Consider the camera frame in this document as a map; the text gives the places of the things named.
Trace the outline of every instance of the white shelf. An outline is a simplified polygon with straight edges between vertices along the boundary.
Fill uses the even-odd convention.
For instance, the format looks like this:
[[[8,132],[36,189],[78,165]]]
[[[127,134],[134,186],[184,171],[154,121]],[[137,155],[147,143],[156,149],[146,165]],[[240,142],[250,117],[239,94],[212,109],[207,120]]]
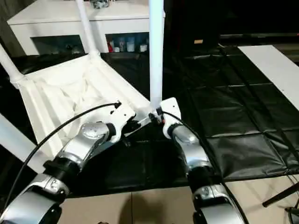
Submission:
[[[148,0],[110,1],[109,7],[101,9],[94,9],[85,2],[85,7],[91,21],[148,19],[150,16]],[[74,0],[37,0],[7,22],[16,25],[71,21],[80,21]]]

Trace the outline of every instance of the white pole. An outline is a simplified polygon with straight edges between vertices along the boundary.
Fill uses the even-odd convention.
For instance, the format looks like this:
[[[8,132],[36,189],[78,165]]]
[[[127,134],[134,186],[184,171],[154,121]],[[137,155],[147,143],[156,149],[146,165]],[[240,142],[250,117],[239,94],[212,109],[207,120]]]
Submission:
[[[149,0],[150,104],[158,108],[162,100],[164,0]]]
[[[79,13],[80,13],[80,17],[81,17],[81,22],[83,24],[84,32],[85,32],[85,35],[86,35],[87,44],[88,44],[88,47],[89,47],[89,54],[91,56],[97,56],[99,51],[97,50],[97,47],[95,46],[92,27],[90,25],[90,22],[88,20],[87,14],[86,14],[84,2],[83,2],[83,0],[76,0],[76,2],[77,2],[78,9],[79,9]]]
[[[19,70],[14,65],[14,63],[12,62],[12,60],[10,59],[10,57],[8,56],[1,44],[0,63],[4,67],[5,71],[8,73],[11,83],[17,82],[25,77],[22,73],[19,72]]]
[[[25,161],[29,153],[35,147],[35,144],[13,126],[2,114],[0,114],[0,145],[22,162]],[[33,156],[28,165],[35,172],[42,173],[44,171],[43,164],[47,160],[49,160],[49,157],[40,151]]]

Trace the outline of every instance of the white tabletop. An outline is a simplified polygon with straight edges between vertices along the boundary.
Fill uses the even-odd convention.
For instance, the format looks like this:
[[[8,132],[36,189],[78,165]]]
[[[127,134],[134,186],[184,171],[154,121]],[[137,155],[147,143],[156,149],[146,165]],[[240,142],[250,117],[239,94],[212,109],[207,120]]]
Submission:
[[[299,110],[299,67],[272,45],[244,46],[239,49]]]
[[[110,1],[107,8],[94,9],[85,2],[89,20],[148,19],[148,0]],[[37,0],[8,20],[9,25],[44,22],[80,21],[75,0]]]

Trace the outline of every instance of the floor tile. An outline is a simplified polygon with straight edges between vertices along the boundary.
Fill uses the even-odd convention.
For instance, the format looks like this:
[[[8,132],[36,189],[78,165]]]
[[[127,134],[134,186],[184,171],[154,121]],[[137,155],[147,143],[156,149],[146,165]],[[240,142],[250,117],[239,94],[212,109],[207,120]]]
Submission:
[[[131,224],[131,193],[67,199],[59,224]]]
[[[133,224],[193,224],[189,187],[133,192]]]
[[[284,208],[294,206],[298,195],[293,194],[265,208],[262,203],[290,187],[286,177],[231,182],[229,188],[242,206],[250,224],[288,224]]]

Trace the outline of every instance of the metal stand leg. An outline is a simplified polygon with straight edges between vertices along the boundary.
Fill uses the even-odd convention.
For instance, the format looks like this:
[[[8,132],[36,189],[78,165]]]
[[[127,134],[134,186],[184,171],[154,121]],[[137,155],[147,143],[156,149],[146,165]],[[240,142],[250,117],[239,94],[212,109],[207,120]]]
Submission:
[[[288,213],[291,224],[297,224],[299,222],[299,209],[290,207],[286,208],[285,211]]]
[[[268,207],[269,205],[280,201],[281,199],[284,199],[288,197],[289,195],[295,193],[299,190],[299,182],[294,184],[293,186],[289,187],[288,189],[284,190],[283,192],[279,193],[278,195],[275,195],[274,197],[270,198],[269,200],[265,201],[263,203],[264,207]]]

